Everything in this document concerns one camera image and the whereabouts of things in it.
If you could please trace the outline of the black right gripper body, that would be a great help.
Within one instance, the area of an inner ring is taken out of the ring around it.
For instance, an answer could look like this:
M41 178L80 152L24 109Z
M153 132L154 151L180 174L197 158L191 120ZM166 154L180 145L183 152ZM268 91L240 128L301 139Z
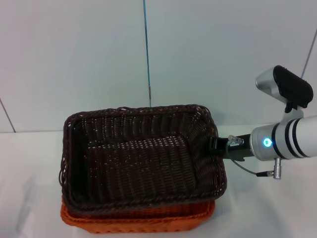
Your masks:
M218 139L218 150L224 159L244 161L245 157L252 157L250 134Z

